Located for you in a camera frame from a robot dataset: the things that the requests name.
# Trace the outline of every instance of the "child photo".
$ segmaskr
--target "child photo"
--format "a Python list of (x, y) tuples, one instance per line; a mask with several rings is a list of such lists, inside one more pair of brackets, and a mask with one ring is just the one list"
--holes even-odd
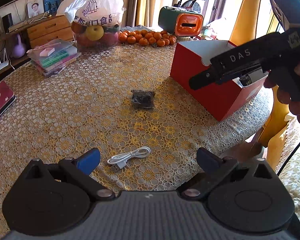
[(29, 18), (44, 13), (43, 0), (34, 0), (27, 5)]

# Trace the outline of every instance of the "picture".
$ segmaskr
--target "picture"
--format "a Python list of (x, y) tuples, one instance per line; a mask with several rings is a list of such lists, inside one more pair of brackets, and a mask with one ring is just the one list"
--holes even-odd
[(29, 18), (44, 13), (43, 0), (34, 0), (27, 4)]
[(51, 14), (58, 10), (60, 0), (44, 0), (44, 11), (50, 11)]

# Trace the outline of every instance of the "white usb cable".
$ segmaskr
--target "white usb cable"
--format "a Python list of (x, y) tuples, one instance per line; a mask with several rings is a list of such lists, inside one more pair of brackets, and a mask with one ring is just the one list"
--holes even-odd
[(143, 146), (139, 149), (128, 153), (120, 153), (115, 156), (112, 156), (107, 163), (112, 165), (111, 169), (114, 172), (121, 170), (124, 166), (127, 165), (127, 161), (131, 158), (146, 158), (151, 153), (149, 147)]

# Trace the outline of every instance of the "hand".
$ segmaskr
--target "hand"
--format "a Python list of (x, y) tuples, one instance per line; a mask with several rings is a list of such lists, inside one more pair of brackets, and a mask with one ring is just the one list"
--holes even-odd
[[(300, 63), (298, 64), (298, 66), (296, 66), (294, 71), (300, 76)], [(273, 83), (269, 77), (266, 78), (264, 83), (265, 88), (272, 88), (275, 85), (276, 84)], [(281, 90), (280, 87), (278, 88), (277, 91), (277, 99), (279, 100), (280, 103), (289, 104), (290, 112), (297, 116), (298, 121), (300, 123), (300, 102), (291, 101), (289, 93)]]

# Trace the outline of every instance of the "lace tablecloth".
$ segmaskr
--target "lace tablecloth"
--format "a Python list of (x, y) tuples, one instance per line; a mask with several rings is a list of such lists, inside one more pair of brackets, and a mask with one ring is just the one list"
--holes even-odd
[[(47, 79), (30, 64), (5, 78), (17, 99), (0, 120), (0, 237), (8, 231), (2, 201), (34, 157), (56, 163), (98, 147), (102, 162), (92, 176), (114, 192), (171, 190), (199, 171), (198, 147), (218, 155), (264, 124), (272, 90), (262, 88), (217, 122), (169, 77), (174, 49), (122, 45), (84, 53)], [(154, 90), (155, 109), (135, 111), (132, 89)], [(128, 161), (119, 173), (106, 165), (111, 156), (141, 146), (151, 155)]]

